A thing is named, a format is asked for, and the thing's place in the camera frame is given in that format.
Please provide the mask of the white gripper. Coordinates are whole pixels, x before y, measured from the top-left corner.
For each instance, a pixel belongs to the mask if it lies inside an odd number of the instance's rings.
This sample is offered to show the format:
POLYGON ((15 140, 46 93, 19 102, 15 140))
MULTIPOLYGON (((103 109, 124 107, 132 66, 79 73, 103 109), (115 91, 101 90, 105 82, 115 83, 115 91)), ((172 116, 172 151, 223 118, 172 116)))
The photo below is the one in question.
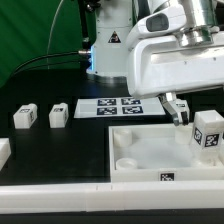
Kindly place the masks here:
POLYGON ((224 31, 215 15, 219 1, 134 0, 140 17, 126 40, 128 91, 136 98, 160 95, 175 126, 189 123, 175 93, 224 85, 224 31))

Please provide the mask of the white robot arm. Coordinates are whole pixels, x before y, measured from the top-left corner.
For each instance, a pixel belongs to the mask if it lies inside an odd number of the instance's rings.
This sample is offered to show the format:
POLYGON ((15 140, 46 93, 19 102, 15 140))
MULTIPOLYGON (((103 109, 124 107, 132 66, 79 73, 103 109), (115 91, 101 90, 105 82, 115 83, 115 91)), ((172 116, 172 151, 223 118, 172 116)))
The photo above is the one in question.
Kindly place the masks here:
POLYGON ((89 77, 126 82, 136 99, 158 97, 175 124, 189 121, 182 93, 224 86, 222 0, 99 0, 89 77))

